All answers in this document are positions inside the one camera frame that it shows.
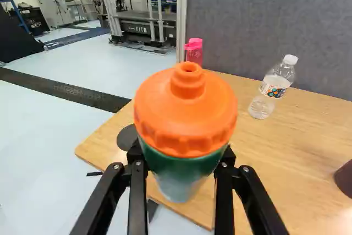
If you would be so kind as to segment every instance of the sports water bottle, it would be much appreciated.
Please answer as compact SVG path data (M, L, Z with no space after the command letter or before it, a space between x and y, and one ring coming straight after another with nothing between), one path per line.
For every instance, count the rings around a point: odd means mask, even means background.
M275 108L276 101L281 98L286 89L291 86L295 78L294 65L298 57L287 54L282 62L275 65L265 75L259 86L258 95L248 107L250 115L256 119L269 117Z
M186 50L186 61L197 63L200 67L203 64L203 39L190 38L184 45Z

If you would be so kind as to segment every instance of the orange lid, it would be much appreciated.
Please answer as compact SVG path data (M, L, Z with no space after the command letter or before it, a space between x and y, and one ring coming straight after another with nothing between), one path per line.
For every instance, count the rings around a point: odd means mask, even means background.
M199 157L228 142L237 119L230 86L198 64L160 71L138 88L134 123L156 150L174 157Z

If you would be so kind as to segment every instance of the metal frame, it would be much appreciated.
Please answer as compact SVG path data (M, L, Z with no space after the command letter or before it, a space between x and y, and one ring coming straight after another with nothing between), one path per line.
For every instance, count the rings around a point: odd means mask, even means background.
M234 235L233 195L242 201L254 235L288 235L273 202L250 166L234 167L236 156L227 147L214 171L216 179L215 235ZM147 235L146 177L148 165L136 139L127 152L128 165L108 166L85 205L70 235L107 233L117 203L130 187L128 235Z
M19 25L19 26L23 26L23 27L24 27L24 30L25 30L27 33L30 33L30 32L29 32L29 29L28 29L28 27L27 27L27 25L26 25L26 23L24 22L24 20L23 20L23 18L22 18L21 13L19 12L18 8L16 7L15 2L14 2L13 0L0 0L0 3L5 3L5 2L10 2L11 5L12 5L12 7L13 7L13 9L15 10L15 12L16 12L16 14L17 14L17 17L18 17L18 19L19 19L20 22L21 22L21 23L18 24L18 25Z
M176 19L176 57L177 62L185 61L183 46L186 43L187 0L177 0Z
M118 18L114 17L117 15L115 1L104 0L104 3L112 36L122 37L120 22Z
M151 10L151 0L147 0L148 5L146 4L146 0L142 0L142 5L143 7L147 7L149 10L149 19L150 19L150 29L151 29L151 41L156 41L155 37L155 31L154 31L154 23L152 15L152 10ZM183 61L183 44L185 43L185 10L186 10L186 0L181 1L182 4L178 4L178 11L177 11L177 62ZM120 21L119 21L119 16L116 12L116 4L114 1L111 0L104 0L106 9L107 9L107 18L109 21L109 25L111 28L111 34L112 34L112 39L120 39L122 35L121 31L121 26L120 26ZM158 0L158 18L157 22L159 24L159 42L164 43L164 29L163 29L163 19L162 19L162 7L161 7L161 0Z

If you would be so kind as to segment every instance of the black mat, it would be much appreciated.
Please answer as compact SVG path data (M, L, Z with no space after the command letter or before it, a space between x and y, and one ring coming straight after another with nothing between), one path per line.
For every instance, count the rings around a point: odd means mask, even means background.
M81 88L2 67L0 67L0 80L112 113L118 112L131 101L131 99L124 97Z
M10 18L0 6L0 62L9 63L42 51L43 44L18 26L18 20Z

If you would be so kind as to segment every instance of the plastic water bottle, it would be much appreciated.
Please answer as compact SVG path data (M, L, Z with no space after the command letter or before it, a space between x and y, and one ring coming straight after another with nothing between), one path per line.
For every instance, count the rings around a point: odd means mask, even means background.
M258 95L248 107L250 115L256 119L269 117L275 108L276 101L281 98L295 78L294 65L298 57L285 55L282 62L275 65L264 77L259 86Z

